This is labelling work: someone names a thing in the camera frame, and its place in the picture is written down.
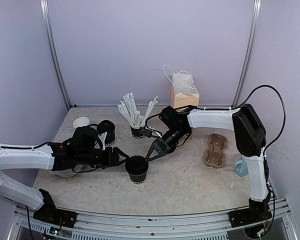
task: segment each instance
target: paper bag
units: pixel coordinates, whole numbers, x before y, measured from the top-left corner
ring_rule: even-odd
[[[165,67],[169,67],[172,70],[172,81],[166,74]],[[170,101],[171,107],[175,109],[187,105],[199,105],[200,94],[194,84],[194,79],[189,72],[180,71],[175,73],[169,65],[163,66],[163,72],[168,80],[172,83]]]

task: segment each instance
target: black lid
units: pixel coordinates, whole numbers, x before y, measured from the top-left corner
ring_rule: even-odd
[[[125,162],[125,170],[131,175],[142,175],[148,171],[149,163],[143,156],[132,156]]]
[[[115,124],[109,120],[103,120],[97,126],[97,131],[99,134],[103,134],[105,132],[113,132],[115,130]]]

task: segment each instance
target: metal pole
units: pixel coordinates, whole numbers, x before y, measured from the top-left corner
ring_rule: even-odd
[[[53,36],[53,32],[52,32],[50,15],[49,15],[48,0],[40,0],[40,3],[41,3],[43,22],[45,25],[46,35],[48,37],[48,44],[49,44],[49,48],[50,48],[50,53],[51,53],[58,85],[59,85],[59,88],[61,91],[64,105],[65,105],[66,109],[69,111],[69,109],[71,108],[71,104],[69,101],[66,85],[65,85],[64,79],[62,77],[61,68],[60,68],[57,51],[56,51],[56,47],[55,47],[54,36]]]
[[[253,52],[253,46],[256,38],[257,33],[257,27],[258,27],[258,21],[259,21],[259,14],[260,14],[260,8],[261,8],[261,0],[254,0],[254,8],[253,8],[253,14],[252,14],[252,21],[251,21],[251,27],[250,27],[250,33],[249,33],[249,39],[248,39],[248,45],[245,52],[244,62],[240,74],[240,80],[238,87],[235,92],[235,96],[232,102],[232,106],[236,107],[239,104],[240,97],[244,88],[244,84],[246,81],[249,65],[250,65],[250,59]]]

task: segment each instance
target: tabletop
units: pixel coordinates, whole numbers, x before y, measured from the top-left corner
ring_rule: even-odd
[[[145,106],[139,106],[141,114]],[[153,114],[162,106],[156,106]],[[110,120],[115,124],[115,144],[129,156],[146,156],[154,138],[134,139],[126,119],[117,107],[73,107],[59,128],[54,142],[72,137],[73,121],[88,117],[90,123]],[[164,132],[167,127],[153,118],[149,125]],[[228,139],[225,166],[213,168],[204,163],[208,136],[221,134]],[[239,160],[232,131],[196,128],[187,142],[173,153],[149,163],[144,183],[134,184],[124,164],[90,173],[62,178],[40,170],[33,187],[50,193],[57,207],[92,213],[159,216],[185,215],[227,210],[249,205],[249,178],[234,170]]]

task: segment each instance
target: marble-patterned tabletop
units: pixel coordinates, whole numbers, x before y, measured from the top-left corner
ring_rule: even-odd
[[[157,106],[152,113],[159,113],[162,108]],[[146,107],[138,109],[141,114],[146,111]],[[145,156],[154,140],[134,139],[117,107],[73,107],[54,141],[62,142],[72,137],[73,121],[83,116],[96,124],[106,119],[112,121],[115,124],[114,146],[129,156]],[[149,125],[163,132],[167,130],[158,118],[151,119]],[[208,135],[212,133],[228,138],[223,168],[216,169],[204,164]],[[146,181],[142,184],[133,184],[122,164],[68,178],[40,170],[34,187],[48,191],[57,207],[78,211],[139,216],[214,212],[249,204],[249,178],[240,177],[233,170],[233,164],[239,158],[233,132],[197,128],[185,145],[149,163]]]

